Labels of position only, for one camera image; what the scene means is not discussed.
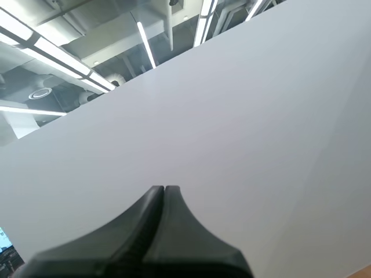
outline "white panel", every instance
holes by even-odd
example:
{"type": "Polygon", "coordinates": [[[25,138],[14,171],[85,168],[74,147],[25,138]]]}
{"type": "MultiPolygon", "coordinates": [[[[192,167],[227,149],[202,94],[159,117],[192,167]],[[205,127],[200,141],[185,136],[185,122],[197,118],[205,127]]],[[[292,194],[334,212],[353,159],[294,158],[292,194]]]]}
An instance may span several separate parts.
{"type": "Polygon", "coordinates": [[[177,184],[257,278],[369,264],[370,9],[286,1],[2,148],[0,224],[29,260],[177,184]]]}

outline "duct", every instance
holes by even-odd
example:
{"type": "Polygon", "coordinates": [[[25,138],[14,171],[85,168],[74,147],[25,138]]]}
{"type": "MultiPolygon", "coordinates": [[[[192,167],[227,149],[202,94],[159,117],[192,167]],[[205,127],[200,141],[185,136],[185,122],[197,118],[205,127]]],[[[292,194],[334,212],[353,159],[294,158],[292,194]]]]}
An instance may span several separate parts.
{"type": "Polygon", "coordinates": [[[106,80],[110,81],[116,87],[121,86],[122,84],[124,84],[126,82],[125,78],[121,74],[111,74],[109,76],[106,76],[105,78],[106,78],[106,80]]]}
{"type": "Polygon", "coordinates": [[[94,95],[94,93],[88,91],[79,93],[79,103],[81,105],[88,103],[90,101],[89,97],[92,95],[94,95]]]}
{"type": "MultiPolygon", "coordinates": [[[[184,17],[192,18],[199,15],[202,1],[184,1],[183,8],[172,14],[172,27],[184,22],[184,17]]],[[[148,39],[165,31],[164,17],[159,17],[146,5],[133,10],[134,17],[141,21],[148,39]]],[[[64,48],[78,56],[86,65],[94,67],[122,52],[141,44],[137,25],[130,13],[123,15],[90,30],[64,48]]]]}
{"type": "Polygon", "coordinates": [[[47,96],[52,88],[64,81],[53,75],[36,75],[23,68],[15,68],[3,74],[6,89],[1,90],[1,99],[24,103],[47,96]]]}
{"type": "Polygon", "coordinates": [[[226,23],[225,21],[226,21],[228,15],[233,11],[235,11],[234,13],[238,12],[239,11],[238,8],[241,7],[241,6],[245,6],[245,5],[246,5],[246,0],[241,0],[241,1],[237,1],[235,3],[232,3],[232,4],[229,4],[229,5],[225,6],[224,9],[220,13],[220,17],[219,17],[218,23],[216,24],[216,28],[215,28],[213,37],[218,36],[218,34],[221,33],[221,30],[226,23]]]}

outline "black curved part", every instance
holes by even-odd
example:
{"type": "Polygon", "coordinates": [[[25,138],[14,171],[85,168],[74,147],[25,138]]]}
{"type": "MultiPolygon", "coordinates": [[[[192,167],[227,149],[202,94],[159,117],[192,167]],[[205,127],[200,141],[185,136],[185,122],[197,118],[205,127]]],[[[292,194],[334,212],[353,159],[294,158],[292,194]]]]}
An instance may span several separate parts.
{"type": "Polygon", "coordinates": [[[167,186],[153,242],[143,259],[143,277],[246,277],[242,253],[216,238],[192,215],[178,186],[167,186]]]}
{"type": "Polygon", "coordinates": [[[141,261],[161,218],[163,186],[94,232],[39,253],[22,277],[141,277],[141,261]]]}

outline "ceiling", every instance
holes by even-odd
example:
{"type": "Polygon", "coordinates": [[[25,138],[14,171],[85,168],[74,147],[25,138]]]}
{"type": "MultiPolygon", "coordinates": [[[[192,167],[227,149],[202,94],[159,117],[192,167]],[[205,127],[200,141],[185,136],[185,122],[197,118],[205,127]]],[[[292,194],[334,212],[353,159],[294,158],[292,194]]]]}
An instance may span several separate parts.
{"type": "MultiPolygon", "coordinates": [[[[282,1],[267,1],[264,9],[282,1]]],[[[202,0],[175,2],[169,6],[169,0],[0,0],[0,6],[118,86],[152,68],[136,22],[144,26],[156,64],[193,47],[202,0]]],[[[207,39],[244,22],[253,4],[219,0],[207,39]]],[[[0,90],[0,100],[33,109],[69,112],[101,94],[2,42],[0,74],[9,82],[0,90]],[[44,85],[53,90],[30,100],[38,75],[47,76],[44,85]]],[[[38,124],[49,120],[39,116],[38,124]]]]}

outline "ceiling fixture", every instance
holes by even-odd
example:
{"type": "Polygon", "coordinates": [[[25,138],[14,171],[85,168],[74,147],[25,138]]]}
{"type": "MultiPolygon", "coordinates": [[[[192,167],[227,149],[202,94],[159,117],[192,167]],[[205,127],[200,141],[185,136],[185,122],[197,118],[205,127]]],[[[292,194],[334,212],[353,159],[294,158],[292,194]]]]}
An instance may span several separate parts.
{"type": "Polygon", "coordinates": [[[19,49],[23,53],[73,78],[82,79],[83,82],[101,92],[108,93],[116,88],[75,57],[34,32],[2,8],[0,8],[0,41],[11,46],[20,45],[19,49]],[[36,42],[30,39],[35,36],[39,36],[36,42]]]}
{"type": "Polygon", "coordinates": [[[44,38],[39,38],[35,43],[35,46],[43,50],[47,54],[69,65],[71,68],[75,68],[77,71],[81,72],[84,75],[88,75],[90,72],[90,68],[83,65],[78,60],[61,50],[58,46],[52,44],[44,38]]]}
{"type": "Polygon", "coordinates": [[[99,74],[95,72],[92,72],[92,74],[90,75],[90,78],[98,82],[99,84],[102,84],[104,87],[110,90],[116,89],[115,85],[113,85],[111,82],[107,81],[106,79],[104,79],[102,76],[100,76],[99,74]]]}
{"type": "Polygon", "coordinates": [[[218,0],[203,0],[193,47],[206,41],[218,0]]]}
{"type": "Polygon", "coordinates": [[[108,92],[109,92],[108,90],[103,89],[101,86],[98,86],[98,85],[96,85],[95,83],[91,82],[90,80],[83,79],[83,80],[81,80],[81,81],[84,82],[84,83],[86,83],[86,84],[88,84],[88,85],[90,85],[91,87],[93,87],[93,88],[95,88],[95,89],[100,90],[100,91],[103,92],[103,93],[108,93],[108,92]]]}
{"type": "Polygon", "coordinates": [[[20,49],[23,53],[61,71],[64,72],[65,74],[68,74],[69,76],[73,78],[81,78],[80,75],[74,73],[73,71],[70,71],[68,68],[65,68],[64,66],[57,64],[56,62],[52,61],[51,59],[46,58],[45,56],[33,51],[32,49],[25,48],[25,49],[20,49]]]}
{"type": "Polygon", "coordinates": [[[146,48],[148,58],[150,59],[151,65],[152,65],[153,68],[156,68],[155,60],[153,59],[152,51],[151,51],[150,45],[148,44],[147,36],[144,32],[143,25],[140,21],[137,22],[137,25],[138,25],[138,29],[139,29],[141,39],[144,43],[144,47],[146,48]]]}
{"type": "Polygon", "coordinates": [[[262,2],[263,2],[263,0],[257,0],[256,1],[254,7],[249,12],[249,15],[247,16],[245,21],[249,21],[255,15],[255,13],[257,12],[257,9],[259,8],[259,6],[261,5],[262,2]]]}
{"type": "Polygon", "coordinates": [[[19,36],[25,41],[28,40],[33,34],[31,29],[18,21],[16,18],[6,13],[4,10],[0,10],[0,26],[19,36]]]}
{"type": "Polygon", "coordinates": [[[15,107],[6,107],[6,106],[0,106],[0,111],[14,112],[14,113],[37,114],[37,115],[50,115],[50,116],[64,116],[64,115],[67,114],[67,113],[64,113],[64,112],[33,110],[33,109],[27,109],[27,108],[15,108],[15,107]]]}

